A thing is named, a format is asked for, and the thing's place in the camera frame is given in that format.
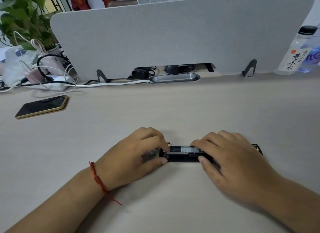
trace water bottle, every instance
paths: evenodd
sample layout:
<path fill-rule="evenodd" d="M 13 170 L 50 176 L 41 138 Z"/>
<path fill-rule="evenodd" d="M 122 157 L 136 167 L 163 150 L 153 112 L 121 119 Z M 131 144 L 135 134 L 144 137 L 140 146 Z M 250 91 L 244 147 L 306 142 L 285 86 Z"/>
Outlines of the water bottle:
<path fill-rule="evenodd" d="M 309 73 L 320 64 L 320 24 L 318 25 L 316 33 L 306 41 L 306 44 L 313 44 L 314 48 L 311 50 L 297 72 Z"/>
<path fill-rule="evenodd" d="M 291 43 L 280 65 L 274 72 L 279 75 L 294 74 L 307 58 L 314 45 L 307 42 L 317 31 L 315 26 L 302 26 Z"/>

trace clear plastic bag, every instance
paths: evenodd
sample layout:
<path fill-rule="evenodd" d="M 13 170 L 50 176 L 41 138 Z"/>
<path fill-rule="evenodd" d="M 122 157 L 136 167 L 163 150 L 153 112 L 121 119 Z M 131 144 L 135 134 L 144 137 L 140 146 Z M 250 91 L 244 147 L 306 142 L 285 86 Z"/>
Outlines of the clear plastic bag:
<path fill-rule="evenodd" d="M 19 61 L 24 61 L 29 66 L 34 65 L 38 60 L 37 51 L 25 51 L 22 46 L 14 46 L 5 52 L 5 65 L 3 81 L 6 85 L 12 86 L 25 76 L 26 70 L 20 66 Z"/>

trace table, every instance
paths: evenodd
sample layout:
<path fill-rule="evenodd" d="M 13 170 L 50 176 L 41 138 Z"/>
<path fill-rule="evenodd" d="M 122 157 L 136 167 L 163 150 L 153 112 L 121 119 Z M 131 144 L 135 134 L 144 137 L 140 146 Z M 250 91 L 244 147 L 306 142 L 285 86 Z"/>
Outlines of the table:
<path fill-rule="evenodd" d="M 1 94 L 0 231 L 46 200 L 135 129 L 173 145 L 225 129 L 257 143 L 283 176 L 320 193 L 320 72 L 202 78 L 195 83 L 78 89 L 66 109 L 16 120 L 27 102 L 56 94 Z M 223 195 L 199 163 L 168 163 L 102 201 L 79 232 L 287 232 Z"/>

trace person's left hand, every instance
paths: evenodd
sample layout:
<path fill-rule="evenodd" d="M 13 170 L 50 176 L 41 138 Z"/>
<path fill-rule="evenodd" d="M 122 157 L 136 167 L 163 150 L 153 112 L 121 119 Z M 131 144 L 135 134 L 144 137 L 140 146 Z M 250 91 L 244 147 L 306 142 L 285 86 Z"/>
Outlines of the person's left hand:
<path fill-rule="evenodd" d="M 168 162 L 161 157 L 143 163 L 141 156 L 156 148 L 169 150 L 163 134 L 152 127 L 141 127 L 118 142 L 95 163 L 96 173 L 107 190 L 126 185 Z"/>

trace bottle label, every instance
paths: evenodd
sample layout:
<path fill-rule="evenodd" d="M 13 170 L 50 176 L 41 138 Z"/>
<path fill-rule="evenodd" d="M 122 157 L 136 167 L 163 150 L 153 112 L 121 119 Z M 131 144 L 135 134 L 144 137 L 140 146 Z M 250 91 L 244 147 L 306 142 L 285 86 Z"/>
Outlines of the bottle label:
<path fill-rule="evenodd" d="M 318 64 L 320 62 L 320 47 L 315 47 L 311 50 L 309 55 L 306 57 L 306 60 L 303 64 L 312 65 Z"/>
<path fill-rule="evenodd" d="M 312 48 L 289 49 L 278 67 L 280 71 L 297 71 Z"/>

